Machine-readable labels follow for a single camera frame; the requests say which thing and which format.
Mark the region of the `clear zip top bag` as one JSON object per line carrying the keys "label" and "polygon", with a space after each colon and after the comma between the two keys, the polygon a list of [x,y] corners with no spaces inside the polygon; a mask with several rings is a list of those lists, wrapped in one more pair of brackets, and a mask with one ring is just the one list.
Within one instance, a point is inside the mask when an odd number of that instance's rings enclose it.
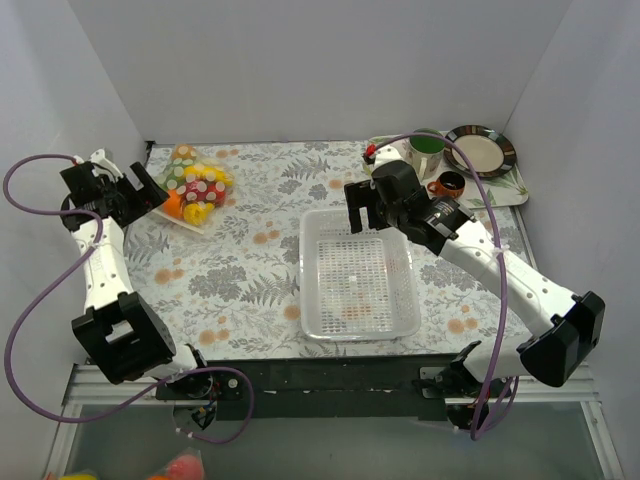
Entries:
{"label": "clear zip top bag", "polygon": [[204,229],[211,223],[213,213],[229,201],[236,184],[229,167],[218,158],[209,157],[189,144],[177,144],[173,148],[167,165],[155,180],[167,193],[175,189],[183,196],[185,205],[193,202],[214,205],[206,222],[200,227],[192,226],[184,219],[170,217],[164,213],[162,206],[154,210],[163,219],[199,234],[203,234]]}

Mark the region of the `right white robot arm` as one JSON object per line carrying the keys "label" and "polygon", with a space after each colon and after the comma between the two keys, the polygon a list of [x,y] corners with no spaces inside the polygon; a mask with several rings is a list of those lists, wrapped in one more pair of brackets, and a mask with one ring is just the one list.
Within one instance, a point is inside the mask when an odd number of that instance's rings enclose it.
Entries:
{"label": "right white robot arm", "polygon": [[598,344],[605,311],[600,296],[577,295],[499,248],[496,235],[470,210],[450,197],[431,198],[405,162],[376,168],[371,180],[349,183],[344,193],[353,233],[365,226],[396,228],[412,243],[470,274],[528,330],[498,348],[482,342],[465,347],[436,375],[436,388],[471,398],[489,381],[521,375],[560,387]]}

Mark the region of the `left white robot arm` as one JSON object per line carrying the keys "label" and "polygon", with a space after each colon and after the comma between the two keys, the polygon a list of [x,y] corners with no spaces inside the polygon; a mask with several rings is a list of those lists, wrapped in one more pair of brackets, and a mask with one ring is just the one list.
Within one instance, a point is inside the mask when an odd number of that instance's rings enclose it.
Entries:
{"label": "left white robot arm", "polygon": [[174,342],[166,324],[135,292],[124,258],[124,230],[161,206],[169,195],[135,162],[134,187],[103,149],[88,159],[75,157],[60,175],[69,189],[63,218],[81,254],[86,287],[84,312],[71,323],[91,360],[113,384],[142,377],[178,380],[193,400],[205,398],[213,386],[200,352]]}

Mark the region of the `fake orange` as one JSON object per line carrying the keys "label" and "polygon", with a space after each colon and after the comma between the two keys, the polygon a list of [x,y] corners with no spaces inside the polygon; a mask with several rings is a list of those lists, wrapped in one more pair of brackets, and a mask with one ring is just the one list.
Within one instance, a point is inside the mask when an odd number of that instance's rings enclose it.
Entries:
{"label": "fake orange", "polygon": [[168,191],[169,198],[162,205],[165,214],[172,218],[182,220],[184,218],[183,211],[185,201],[181,194],[178,194],[175,189]]}

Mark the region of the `fake yellow lemon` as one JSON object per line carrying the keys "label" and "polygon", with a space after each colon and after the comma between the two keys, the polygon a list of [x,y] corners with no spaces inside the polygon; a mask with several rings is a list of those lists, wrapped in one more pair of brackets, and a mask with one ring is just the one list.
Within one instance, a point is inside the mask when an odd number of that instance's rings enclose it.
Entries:
{"label": "fake yellow lemon", "polygon": [[183,208],[183,219],[186,223],[200,227],[202,226],[210,213],[214,208],[213,204],[204,202],[188,203]]}

